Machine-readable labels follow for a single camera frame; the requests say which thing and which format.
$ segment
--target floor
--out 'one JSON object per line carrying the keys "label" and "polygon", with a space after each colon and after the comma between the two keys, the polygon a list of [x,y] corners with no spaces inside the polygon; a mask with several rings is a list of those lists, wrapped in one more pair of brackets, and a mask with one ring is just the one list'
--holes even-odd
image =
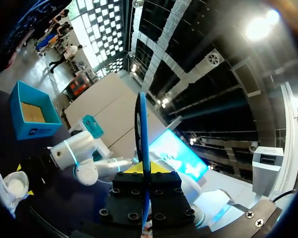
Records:
{"label": "floor", "polygon": [[54,74],[49,71],[49,63],[60,58],[55,50],[50,49],[43,57],[35,55],[33,50],[34,43],[30,42],[27,47],[21,49],[13,65],[0,73],[0,90],[11,93],[16,82],[21,80],[49,94],[55,109],[60,114],[69,104],[62,91],[74,76],[66,63],[56,67]]}

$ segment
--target blue box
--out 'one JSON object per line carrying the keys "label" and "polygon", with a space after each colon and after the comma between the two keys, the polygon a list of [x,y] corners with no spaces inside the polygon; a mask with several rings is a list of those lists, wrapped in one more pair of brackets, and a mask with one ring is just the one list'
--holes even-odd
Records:
{"label": "blue box", "polygon": [[[40,107],[45,123],[25,121],[21,102]],[[10,110],[17,140],[51,136],[62,125],[49,95],[21,81],[11,93]]]}

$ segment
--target yellow triangle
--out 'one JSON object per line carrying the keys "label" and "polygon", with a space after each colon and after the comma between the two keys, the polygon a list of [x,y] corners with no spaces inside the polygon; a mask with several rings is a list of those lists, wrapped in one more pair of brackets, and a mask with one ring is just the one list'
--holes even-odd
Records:
{"label": "yellow triangle", "polygon": [[[151,165],[151,173],[155,174],[157,172],[161,172],[161,173],[169,173],[169,170],[166,170],[165,168],[161,167],[160,165],[157,165],[155,162],[150,161],[150,165]],[[133,173],[133,172],[137,172],[138,174],[142,174],[143,173],[143,163],[139,162],[138,164],[130,167],[129,169],[127,169],[126,171],[124,171],[124,173]]]}

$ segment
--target cardboard inside box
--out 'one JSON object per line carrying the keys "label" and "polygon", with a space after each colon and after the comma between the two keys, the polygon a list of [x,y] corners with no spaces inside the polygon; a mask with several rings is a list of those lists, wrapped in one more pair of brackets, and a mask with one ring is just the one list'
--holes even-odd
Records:
{"label": "cardboard inside box", "polygon": [[25,121],[45,123],[44,116],[40,107],[22,102],[21,107]]}

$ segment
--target teal object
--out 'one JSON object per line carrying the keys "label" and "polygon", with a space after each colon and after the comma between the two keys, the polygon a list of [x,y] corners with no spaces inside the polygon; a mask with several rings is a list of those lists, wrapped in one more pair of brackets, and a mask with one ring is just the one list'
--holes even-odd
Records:
{"label": "teal object", "polygon": [[[25,121],[21,102],[40,107],[46,123]],[[17,140],[51,136],[62,125],[49,95],[21,81],[10,95],[10,111]]]}
{"label": "teal object", "polygon": [[86,115],[83,117],[82,121],[86,129],[95,139],[100,138],[104,134],[103,129],[100,127],[93,116]]}

